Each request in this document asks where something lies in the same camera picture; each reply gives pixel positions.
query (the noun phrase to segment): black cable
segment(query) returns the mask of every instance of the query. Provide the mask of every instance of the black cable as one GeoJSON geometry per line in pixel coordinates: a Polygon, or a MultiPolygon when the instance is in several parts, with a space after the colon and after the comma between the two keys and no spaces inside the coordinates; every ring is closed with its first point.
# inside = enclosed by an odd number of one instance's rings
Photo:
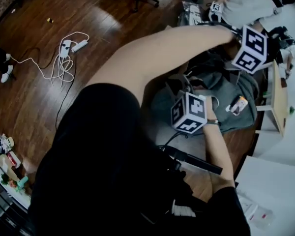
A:
{"type": "Polygon", "coordinates": [[[180,135],[185,135],[185,138],[187,139],[188,138],[188,135],[187,134],[185,134],[184,132],[181,132],[181,131],[178,131],[178,132],[176,132],[167,142],[166,142],[166,144],[164,144],[164,145],[159,145],[158,147],[160,148],[160,149],[163,149],[163,148],[165,148],[173,139],[175,139],[177,136],[180,136],[180,135]]]}
{"type": "Polygon", "coordinates": [[[57,112],[56,121],[55,121],[55,129],[56,129],[56,131],[57,131],[57,122],[58,122],[58,116],[59,116],[60,110],[61,110],[61,108],[62,108],[62,105],[63,105],[63,103],[64,103],[64,100],[66,99],[66,97],[67,97],[68,94],[69,94],[70,89],[72,88],[72,85],[73,85],[73,83],[74,83],[74,79],[75,79],[75,75],[76,75],[76,73],[77,73],[77,55],[76,55],[76,52],[75,52],[72,48],[70,48],[70,49],[71,49],[71,51],[74,53],[74,66],[75,66],[75,70],[74,70],[74,75],[73,75],[72,83],[71,83],[71,85],[70,85],[70,87],[69,87],[69,89],[68,89],[68,91],[67,91],[65,97],[63,98],[62,103],[61,103],[61,105],[60,105],[60,108],[59,108],[59,110],[58,110],[58,112],[57,112]]]}
{"type": "Polygon", "coordinates": [[[61,46],[61,45],[57,45],[57,46],[55,47],[55,49],[54,49],[54,53],[53,53],[53,56],[51,57],[51,59],[50,59],[50,61],[48,62],[48,64],[47,64],[46,66],[44,66],[44,67],[40,67],[40,65],[39,65],[40,53],[41,53],[39,47],[31,47],[31,48],[28,48],[28,49],[24,52],[24,54],[23,54],[18,60],[23,60],[24,56],[26,55],[26,53],[27,53],[28,51],[37,50],[37,51],[38,51],[38,57],[37,57],[37,62],[36,62],[36,63],[38,64],[38,66],[39,66],[39,68],[40,68],[41,70],[44,70],[44,69],[46,69],[46,68],[51,64],[51,62],[53,61],[53,59],[54,59],[54,57],[55,57],[55,54],[56,54],[56,50],[57,50],[57,48],[58,48],[59,46],[61,46]]]}
{"type": "MultiPolygon", "coordinates": [[[[36,62],[36,63],[38,64],[38,66],[39,66],[39,68],[40,68],[41,70],[44,70],[44,69],[46,69],[46,68],[52,63],[52,61],[53,61],[53,59],[54,59],[54,57],[55,57],[55,54],[56,54],[56,50],[57,50],[57,48],[58,48],[59,46],[64,46],[64,45],[63,45],[63,44],[60,44],[60,45],[57,45],[57,46],[55,47],[55,49],[54,49],[54,53],[53,53],[53,56],[51,57],[50,61],[48,62],[48,64],[47,64],[45,67],[40,67],[40,65],[39,65],[40,53],[41,53],[39,47],[31,47],[31,48],[28,48],[28,49],[24,52],[24,54],[22,55],[22,57],[19,58],[19,60],[22,60],[28,51],[37,50],[37,51],[38,51],[38,57],[37,57],[37,62],[36,62]]],[[[60,106],[60,108],[59,108],[59,110],[58,110],[58,112],[57,112],[56,122],[55,122],[55,128],[56,128],[56,130],[57,130],[57,121],[58,121],[58,116],[59,116],[60,110],[61,110],[61,108],[62,108],[62,105],[63,105],[63,103],[64,103],[64,100],[65,100],[66,97],[68,96],[69,91],[70,91],[70,89],[71,89],[71,87],[72,87],[72,85],[73,85],[73,83],[74,83],[74,78],[75,78],[75,75],[76,75],[76,72],[77,72],[77,62],[76,62],[76,61],[77,61],[77,55],[76,55],[76,52],[75,52],[72,48],[70,48],[70,49],[71,49],[71,51],[74,53],[74,63],[75,63],[74,65],[75,65],[75,71],[74,71],[73,80],[72,80],[72,83],[71,83],[71,85],[70,85],[70,87],[69,87],[69,90],[67,91],[67,93],[66,93],[64,99],[62,100],[61,106],[60,106]]]]}

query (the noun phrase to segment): hardwood floor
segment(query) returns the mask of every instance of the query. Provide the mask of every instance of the hardwood floor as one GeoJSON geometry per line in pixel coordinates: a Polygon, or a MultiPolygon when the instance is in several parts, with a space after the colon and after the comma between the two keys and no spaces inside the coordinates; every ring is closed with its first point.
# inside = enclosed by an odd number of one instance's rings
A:
{"type": "MultiPolygon", "coordinates": [[[[0,46],[16,59],[28,48],[39,47],[39,63],[45,66],[63,37],[75,31],[90,35],[89,44],[78,51],[76,79],[60,111],[61,120],[79,91],[119,47],[167,25],[175,26],[182,8],[181,0],[160,0],[157,9],[141,2],[139,12],[133,14],[133,6],[133,0],[26,0],[0,23],[0,46]]],[[[37,51],[23,59],[28,57],[37,59],[37,51]]],[[[51,66],[44,70],[46,77],[50,73],[51,66]]],[[[30,61],[15,64],[14,74],[16,81],[0,83],[0,134],[12,136],[16,154],[38,165],[52,144],[56,114],[70,83],[61,89],[57,89],[59,83],[52,87],[30,61]]],[[[230,132],[224,138],[236,169],[252,144],[254,128],[230,132]]],[[[208,178],[203,184],[197,180],[191,184],[196,196],[208,199],[208,178]]]]}

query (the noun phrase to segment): extension cord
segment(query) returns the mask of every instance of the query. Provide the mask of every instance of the extension cord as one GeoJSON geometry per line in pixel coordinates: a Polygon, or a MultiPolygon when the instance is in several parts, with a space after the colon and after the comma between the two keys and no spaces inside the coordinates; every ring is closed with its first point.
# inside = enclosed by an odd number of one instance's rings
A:
{"type": "Polygon", "coordinates": [[[60,49],[60,58],[67,58],[71,47],[71,40],[65,40],[60,49]]]}
{"type": "Polygon", "coordinates": [[[73,52],[77,52],[79,49],[81,49],[82,47],[86,46],[88,44],[88,41],[89,41],[89,35],[87,35],[86,33],[83,33],[83,32],[79,32],[79,31],[76,31],[72,34],[69,34],[68,36],[64,37],[61,42],[60,42],[60,45],[59,45],[59,53],[58,55],[56,56],[55,60],[54,60],[54,64],[53,64],[53,69],[52,69],[52,73],[51,73],[51,76],[50,78],[46,78],[42,69],[40,68],[40,66],[33,60],[33,58],[28,58],[24,61],[17,61],[16,59],[14,59],[13,57],[11,57],[14,61],[16,61],[17,63],[19,64],[22,64],[23,62],[25,61],[28,61],[28,60],[31,60],[36,66],[37,68],[39,69],[40,73],[43,75],[43,78],[45,80],[50,80],[50,83],[52,84],[52,86],[54,85],[53,84],[53,79],[59,79],[61,81],[61,85],[59,88],[62,87],[62,84],[63,82],[73,82],[74,80],[74,75],[72,73],[70,73],[70,69],[73,67],[73,60],[71,60],[71,57],[69,56],[69,51],[70,49],[73,50],[73,52]],[[88,38],[86,40],[83,40],[82,42],[80,43],[77,43],[77,42],[74,42],[74,41],[71,41],[71,40],[65,40],[66,38],[74,35],[74,34],[82,34],[82,35],[85,35],[87,36],[88,38]],[[75,43],[76,45],[71,48],[71,43],[75,43]],[[55,71],[55,65],[57,63],[57,66],[58,66],[58,75],[54,76],[54,71],[55,71]],[[64,79],[64,75],[67,74],[71,77],[70,80],[65,80],[64,79]]]}
{"type": "Polygon", "coordinates": [[[82,42],[76,44],[71,48],[71,51],[76,53],[78,50],[80,50],[82,47],[85,47],[88,44],[87,40],[83,40],[82,42]]]}

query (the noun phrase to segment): shoe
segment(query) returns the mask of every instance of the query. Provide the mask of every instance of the shoe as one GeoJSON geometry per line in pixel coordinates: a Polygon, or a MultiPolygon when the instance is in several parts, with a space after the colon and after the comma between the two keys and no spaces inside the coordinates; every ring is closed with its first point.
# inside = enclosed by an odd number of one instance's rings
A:
{"type": "Polygon", "coordinates": [[[11,59],[11,54],[10,53],[6,53],[5,54],[6,60],[5,62],[9,61],[11,59]]]}
{"type": "Polygon", "coordinates": [[[9,65],[8,71],[6,73],[2,74],[1,83],[5,83],[8,80],[9,75],[12,73],[12,71],[13,71],[13,65],[9,65]]]}

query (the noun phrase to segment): power strip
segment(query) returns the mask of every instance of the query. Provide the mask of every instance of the power strip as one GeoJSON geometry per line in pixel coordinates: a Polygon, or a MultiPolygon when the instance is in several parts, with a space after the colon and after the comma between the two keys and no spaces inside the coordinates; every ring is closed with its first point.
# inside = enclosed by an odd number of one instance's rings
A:
{"type": "Polygon", "coordinates": [[[76,53],[78,50],[80,50],[82,47],[86,46],[87,44],[88,44],[88,41],[83,40],[82,42],[80,42],[80,43],[76,44],[75,46],[73,46],[71,48],[71,50],[76,53]]]}
{"type": "Polygon", "coordinates": [[[60,58],[66,58],[69,55],[69,51],[70,51],[70,47],[71,47],[71,40],[65,40],[61,46],[60,49],[60,58]]]}

